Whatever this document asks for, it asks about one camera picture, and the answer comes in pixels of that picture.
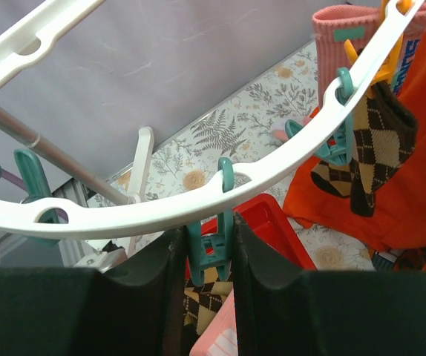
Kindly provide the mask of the pink green sock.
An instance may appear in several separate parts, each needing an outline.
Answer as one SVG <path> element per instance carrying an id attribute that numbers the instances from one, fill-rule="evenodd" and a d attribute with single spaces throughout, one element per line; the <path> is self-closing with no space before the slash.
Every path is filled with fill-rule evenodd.
<path id="1" fill-rule="evenodd" d="M 234 291 L 191 348 L 189 355 L 238 355 Z"/>
<path id="2" fill-rule="evenodd" d="M 426 1 L 412 1 L 403 13 L 397 1 L 382 10 L 333 5 L 316 12 L 312 24 L 321 109 L 285 147 L 314 152 L 339 128 L 343 146 L 355 143 L 358 129 L 369 130 L 374 142 L 415 142 L 418 123 L 406 99 L 418 100 L 426 76 Z"/>

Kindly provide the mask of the brown argyle sock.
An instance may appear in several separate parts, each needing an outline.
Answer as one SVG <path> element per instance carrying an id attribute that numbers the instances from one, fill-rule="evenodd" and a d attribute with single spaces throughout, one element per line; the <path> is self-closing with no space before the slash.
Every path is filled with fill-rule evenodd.
<path id="1" fill-rule="evenodd" d="M 213 321 L 232 291 L 232 275 L 222 281 L 215 268 L 205 271 L 204 284 L 196 286 L 189 277 L 183 297 L 183 328 L 199 337 Z"/>
<path id="2" fill-rule="evenodd" d="M 353 110 L 353 155 L 348 165 L 320 161 L 310 172 L 313 183 L 335 197 L 348 198 L 350 210 L 372 217 L 376 192 L 413 154 L 419 124 L 386 82 L 370 89 Z"/>

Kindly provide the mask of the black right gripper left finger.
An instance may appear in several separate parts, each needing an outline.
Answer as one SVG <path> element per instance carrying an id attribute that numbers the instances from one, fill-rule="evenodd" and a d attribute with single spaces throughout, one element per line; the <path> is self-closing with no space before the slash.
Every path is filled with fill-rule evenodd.
<path id="1" fill-rule="evenodd" d="M 0 268 L 0 355 L 178 355 L 185 274 L 183 228 L 103 273 Z"/>

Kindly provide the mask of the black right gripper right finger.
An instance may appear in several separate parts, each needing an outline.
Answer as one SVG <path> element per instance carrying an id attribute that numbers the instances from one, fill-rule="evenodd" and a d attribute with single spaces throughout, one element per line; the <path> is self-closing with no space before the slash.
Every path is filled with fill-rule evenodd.
<path id="1" fill-rule="evenodd" d="M 316 271 L 234 215 L 240 355 L 426 355 L 426 271 Z"/>

